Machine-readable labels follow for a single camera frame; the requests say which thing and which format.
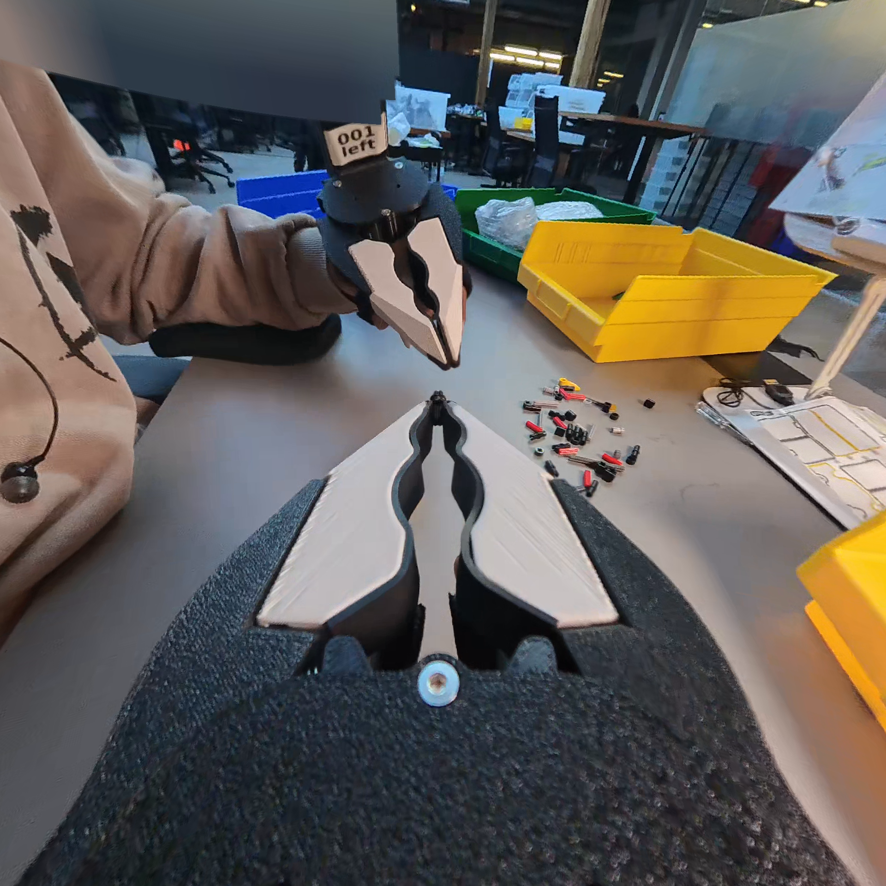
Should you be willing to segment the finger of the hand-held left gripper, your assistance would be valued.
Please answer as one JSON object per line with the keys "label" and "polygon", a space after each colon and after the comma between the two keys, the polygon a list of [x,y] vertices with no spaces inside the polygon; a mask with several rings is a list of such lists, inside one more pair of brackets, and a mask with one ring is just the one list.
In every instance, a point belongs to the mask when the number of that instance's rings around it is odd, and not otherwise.
{"label": "finger of the hand-held left gripper", "polygon": [[449,357],[432,320],[416,305],[413,290],[398,277],[392,247],[362,240],[350,245],[348,251],[369,286],[373,312],[396,330],[407,347],[440,367],[448,367]]}
{"label": "finger of the hand-held left gripper", "polygon": [[419,316],[430,324],[425,354],[445,370],[461,362],[464,279],[439,218],[419,221],[408,234],[408,265]]}

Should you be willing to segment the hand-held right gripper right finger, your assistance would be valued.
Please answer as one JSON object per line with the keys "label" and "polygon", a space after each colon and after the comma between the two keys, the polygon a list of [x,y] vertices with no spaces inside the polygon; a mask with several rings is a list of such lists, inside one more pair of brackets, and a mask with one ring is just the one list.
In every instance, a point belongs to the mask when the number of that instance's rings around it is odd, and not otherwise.
{"label": "hand-held right gripper right finger", "polygon": [[556,641],[616,625],[617,607],[548,472],[451,401],[444,443],[463,517],[450,598],[457,641],[515,648],[528,636]]}

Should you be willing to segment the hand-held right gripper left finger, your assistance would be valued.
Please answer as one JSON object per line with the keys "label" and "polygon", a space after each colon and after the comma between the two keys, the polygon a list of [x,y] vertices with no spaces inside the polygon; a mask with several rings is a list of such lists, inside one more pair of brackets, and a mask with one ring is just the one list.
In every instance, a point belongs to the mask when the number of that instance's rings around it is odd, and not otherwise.
{"label": "hand-held right gripper left finger", "polygon": [[433,424],[424,403],[327,475],[258,610],[258,626],[384,648],[407,632],[419,579],[408,518],[424,494]]}

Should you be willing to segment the yellow plastic bin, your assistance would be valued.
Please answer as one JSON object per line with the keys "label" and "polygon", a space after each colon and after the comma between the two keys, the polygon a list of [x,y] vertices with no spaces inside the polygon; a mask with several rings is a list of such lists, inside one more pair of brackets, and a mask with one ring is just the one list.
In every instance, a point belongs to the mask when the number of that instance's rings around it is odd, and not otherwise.
{"label": "yellow plastic bin", "polygon": [[796,570],[804,610],[881,729],[885,728],[885,513],[839,535]]}
{"label": "yellow plastic bin", "polygon": [[704,228],[540,221],[517,279],[610,363],[762,352],[836,275]]}

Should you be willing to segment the person's left forearm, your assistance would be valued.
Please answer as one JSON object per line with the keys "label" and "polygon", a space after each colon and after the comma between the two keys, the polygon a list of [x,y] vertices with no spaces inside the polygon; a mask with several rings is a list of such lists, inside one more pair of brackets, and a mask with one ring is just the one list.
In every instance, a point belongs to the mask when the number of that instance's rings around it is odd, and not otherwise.
{"label": "person's left forearm", "polygon": [[121,344],[198,323],[301,331],[356,310],[307,216],[210,213],[138,161],[96,162],[72,185],[53,209],[88,316]]}

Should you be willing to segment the grey desk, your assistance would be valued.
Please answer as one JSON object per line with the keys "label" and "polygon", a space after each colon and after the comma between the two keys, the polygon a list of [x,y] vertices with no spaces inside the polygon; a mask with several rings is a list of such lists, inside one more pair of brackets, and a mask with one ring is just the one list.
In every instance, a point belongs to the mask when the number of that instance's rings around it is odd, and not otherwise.
{"label": "grey desk", "polygon": [[136,449],[130,502],[44,583],[2,647],[2,884],[78,796],[127,692],[192,594],[308,481],[442,390],[521,452],[521,403],[563,375],[621,413],[635,467],[592,503],[693,605],[785,779],[859,882],[884,884],[884,732],[804,613],[797,567],[838,528],[695,407],[702,360],[595,365],[478,270],[461,366],[343,320],[316,363],[197,360]]}

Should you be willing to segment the green plastic bin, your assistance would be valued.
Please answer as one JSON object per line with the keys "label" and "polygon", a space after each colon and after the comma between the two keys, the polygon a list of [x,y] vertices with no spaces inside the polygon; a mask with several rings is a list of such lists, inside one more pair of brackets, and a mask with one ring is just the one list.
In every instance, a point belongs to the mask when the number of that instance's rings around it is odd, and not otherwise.
{"label": "green plastic bin", "polygon": [[569,188],[457,188],[444,185],[444,192],[453,199],[461,218],[462,249],[466,260],[507,282],[515,282],[524,251],[505,247],[480,236],[474,216],[475,210],[487,201],[501,199],[514,201],[530,197],[537,204],[547,204],[555,200],[584,201],[596,205],[605,218],[598,221],[570,221],[582,223],[616,223],[649,225],[657,214],[637,205],[628,205],[587,192]]}

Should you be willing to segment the clear plastic bag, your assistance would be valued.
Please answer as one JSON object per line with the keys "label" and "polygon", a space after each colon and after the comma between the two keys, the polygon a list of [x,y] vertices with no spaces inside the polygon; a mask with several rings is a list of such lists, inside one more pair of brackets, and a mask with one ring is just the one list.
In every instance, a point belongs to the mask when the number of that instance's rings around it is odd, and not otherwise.
{"label": "clear plastic bag", "polygon": [[474,213],[480,236],[515,250],[523,251],[540,221],[598,221],[603,212],[592,203],[555,200],[537,205],[532,198],[514,201],[493,199]]}

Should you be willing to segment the blue plastic bin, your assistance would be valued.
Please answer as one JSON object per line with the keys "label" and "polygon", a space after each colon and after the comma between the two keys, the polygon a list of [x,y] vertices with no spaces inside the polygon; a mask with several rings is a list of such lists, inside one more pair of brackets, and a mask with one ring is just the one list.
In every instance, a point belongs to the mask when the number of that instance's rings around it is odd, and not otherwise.
{"label": "blue plastic bin", "polygon": [[381,159],[350,171],[310,171],[241,179],[238,205],[272,218],[301,214],[332,225],[368,229],[392,223],[396,229],[439,218],[461,226],[444,186],[428,180],[421,166],[402,159]]}

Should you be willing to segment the pile of black red pieces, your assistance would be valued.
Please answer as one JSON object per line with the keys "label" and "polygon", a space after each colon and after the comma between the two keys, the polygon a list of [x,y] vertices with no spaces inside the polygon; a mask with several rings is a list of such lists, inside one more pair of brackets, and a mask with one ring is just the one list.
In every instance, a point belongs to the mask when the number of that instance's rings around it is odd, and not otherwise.
{"label": "pile of black red pieces", "polygon": [[615,403],[596,399],[568,377],[544,385],[520,408],[531,455],[550,479],[566,479],[567,468],[580,471],[573,489],[587,500],[640,461],[641,444],[628,441]]}

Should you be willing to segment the black office chair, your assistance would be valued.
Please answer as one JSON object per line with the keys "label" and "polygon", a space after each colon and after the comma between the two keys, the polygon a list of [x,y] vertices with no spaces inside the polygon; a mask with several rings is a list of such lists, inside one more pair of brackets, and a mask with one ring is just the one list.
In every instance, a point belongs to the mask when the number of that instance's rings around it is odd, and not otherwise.
{"label": "black office chair", "polygon": [[533,123],[533,159],[526,172],[525,184],[532,189],[561,186],[568,169],[569,157],[560,142],[559,104],[556,96],[535,96]]}
{"label": "black office chair", "polygon": [[209,192],[215,185],[207,178],[213,175],[235,188],[232,167],[220,156],[202,147],[196,126],[183,120],[160,118],[143,123],[156,170],[165,185],[177,181],[204,183]]}

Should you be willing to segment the wooden background table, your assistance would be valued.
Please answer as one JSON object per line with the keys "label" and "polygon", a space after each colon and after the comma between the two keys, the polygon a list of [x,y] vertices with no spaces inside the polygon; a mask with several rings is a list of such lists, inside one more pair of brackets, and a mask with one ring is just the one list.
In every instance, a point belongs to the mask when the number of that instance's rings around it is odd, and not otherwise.
{"label": "wooden background table", "polygon": [[663,120],[645,120],[639,117],[569,111],[561,112],[561,116],[567,120],[579,121],[581,126],[586,127],[591,124],[605,126],[614,128],[620,135],[641,139],[641,144],[636,152],[636,158],[631,165],[624,194],[624,202],[629,205],[636,203],[652,155],[661,143],[680,138],[698,140],[699,138],[706,138],[711,134],[704,127],[688,126]]}

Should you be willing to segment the person's torso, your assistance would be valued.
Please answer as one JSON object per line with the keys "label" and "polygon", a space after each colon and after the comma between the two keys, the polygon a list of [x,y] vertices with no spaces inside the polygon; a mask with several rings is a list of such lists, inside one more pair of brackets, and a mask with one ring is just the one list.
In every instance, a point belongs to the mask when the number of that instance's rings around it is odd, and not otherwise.
{"label": "person's torso", "polygon": [[[2,62],[1,327],[45,374],[60,426],[30,503],[2,499],[2,637],[36,585],[127,502],[141,402],[87,314],[55,195],[114,160],[63,104],[48,75]],[[2,472],[37,455],[52,422],[37,377],[2,347]]]}

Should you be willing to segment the stack of coloured crates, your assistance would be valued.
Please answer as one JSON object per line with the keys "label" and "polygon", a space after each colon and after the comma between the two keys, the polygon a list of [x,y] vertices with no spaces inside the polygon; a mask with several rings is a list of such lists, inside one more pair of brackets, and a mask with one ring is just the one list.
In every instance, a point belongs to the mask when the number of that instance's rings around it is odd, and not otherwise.
{"label": "stack of coloured crates", "polygon": [[792,256],[797,249],[781,242],[784,216],[793,212],[792,201],[803,201],[806,193],[820,186],[820,150],[786,143],[762,148],[750,173],[751,201],[742,217],[737,237],[750,245]]}

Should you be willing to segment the wooden support post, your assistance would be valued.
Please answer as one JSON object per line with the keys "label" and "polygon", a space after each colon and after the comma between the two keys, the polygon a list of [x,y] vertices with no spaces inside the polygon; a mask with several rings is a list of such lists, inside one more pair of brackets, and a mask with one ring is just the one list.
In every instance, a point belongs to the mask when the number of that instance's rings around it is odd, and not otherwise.
{"label": "wooden support post", "polygon": [[479,67],[476,81],[474,103],[478,107],[485,106],[486,95],[491,75],[491,51],[493,46],[494,25],[499,1],[485,1],[481,41],[479,46]]}
{"label": "wooden support post", "polygon": [[570,71],[569,86],[589,89],[599,58],[604,27],[611,1],[587,1],[580,38]]}

